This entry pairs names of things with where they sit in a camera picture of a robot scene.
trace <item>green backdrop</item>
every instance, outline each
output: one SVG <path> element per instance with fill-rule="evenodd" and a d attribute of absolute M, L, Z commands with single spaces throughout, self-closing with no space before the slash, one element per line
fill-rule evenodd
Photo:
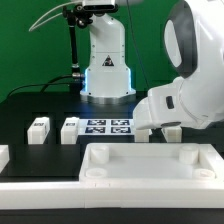
<path fill-rule="evenodd" d="M 0 1 L 0 101 L 15 87 L 45 83 L 59 75 L 69 74 L 71 57 L 68 27 L 59 17 L 29 33 L 29 27 L 46 11 L 63 0 L 1 0 Z M 144 64 L 150 88 L 169 83 L 176 73 L 170 65 L 163 46 L 166 18 L 177 0 L 145 0 L 131 6 L 137 46 Z M 132 69 L 136 90 L 147 86 L 131 38 L 126 7 L 113 14 L 126 28 L 126 63 Z M 89 63 L 88 29 L 77 28 L 79 64 L 82 71 Z M 50 87 L 48 91 L 67 91 Z M 23 91 L 39 91 L 29 88 Z"/>

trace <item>black table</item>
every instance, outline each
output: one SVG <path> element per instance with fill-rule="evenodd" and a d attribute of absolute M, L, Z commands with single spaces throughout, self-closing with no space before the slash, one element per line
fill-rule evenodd
<path fill-rule="evenodd" d="M 0 145 L 9 145 L 10 162 L 0 182 L 77 181 L 85 147 L 91 142 L 132 143 L 133 136 L 79 136 L 76 145 L 60 144 L 67 117 L 81 119 L 131 119 L 135 102 L 98 105 L 81 102 L 71 93 L 18 93 L 0 104 Z M 27 130 L 36 117 L 47 116 L 51 131 L 44 145 L 28 145 Z M 224 151 L 224 124 L 206 130 L 183 128 L 183 143 L 212 144 Z M 153 130 L 150 143 L 165 143 L 161 130 Z M 223 223 L 222 209 L 55 209 L 3 210 L 1 223 Z"/>

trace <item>white cube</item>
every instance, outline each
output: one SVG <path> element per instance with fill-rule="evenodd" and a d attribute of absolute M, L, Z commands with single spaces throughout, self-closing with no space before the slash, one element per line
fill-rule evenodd
<path fill-rule="evenodd" d="M 79 130 L 79 118 L 66 118 L 61 129 L 61 144 L 76 144 Z"/>
<path fill-rule="evenodd" d="M 135 142 L 149 142 L 149 135 L 152 134 L 151 129 L 134 130 Z"/>
<path fill-rule="evenodd" d="M 50 119 L 48 117 L 38 117 L 34 120 L 28 134 L 28 144 L 43 144 L 50 131 Z"/>
<path fill-rule="evenodd" d="M 166 141 L 168 143 L 181 143 L 182 142 L 182 128 L 177 127 L 168 127 L 161 129 Z"/>
<path fill-rule="evenodd" d="M 9 162 L 9 147 L 8 145 L 0 145 L 0 173 Z"/>

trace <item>small white block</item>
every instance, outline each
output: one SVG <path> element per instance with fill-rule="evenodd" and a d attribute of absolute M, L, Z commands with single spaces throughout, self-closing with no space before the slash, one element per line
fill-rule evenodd
<path fill-rule="evenodd" d="M 106 164 L 109 162 L 110 152 L 108 145 L 95 145 L 91 147 L 90 158 L 93 163 Z"/>
<path fill-rule="evenodd" d="M 183 146 L 179 151 L 179 161 L 183 164 L 194 165 L 198 163 L 199 149 L 194 145 Z"/>
<path fill-rule="evenodd" d="M 78 138 L 79 118 L 66 118 L 61 129 L 61 144 L 75 144 Z"/>
<path fill-rule="evenodd" d="M 0 145 L 0 173 L 9 162 L 9 147 L 8 145 Z"/>
<path fill-rule="evenodd" d="M 28 144 L 43 144 L 50 131 L 50 119 L 48 117 L 38 117 L 34 120 L 28 134 Z"/>
<path fill-rule="evenodd" d="M 149 142 L 149 135 L 152 134 L 151 129 L 134 130 L 135 142 Z"/>
<path fill-rule="evenodd" d="M 182 142 L 182 128 L 181 127 L 177 126 L 177 127 L 162 128 L 161 131 L 168 143 Z"/>

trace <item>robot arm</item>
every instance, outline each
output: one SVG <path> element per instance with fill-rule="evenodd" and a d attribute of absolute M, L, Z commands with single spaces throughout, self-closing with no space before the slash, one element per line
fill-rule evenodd
<path fill-rule="evenodd" d="M 223 15 L 222 0 L 185 0 L 173 7 L 164 42 L 180 77 L 148 91 L 133 112 L 137 129 L 203 129 L 224 119 Z"/>

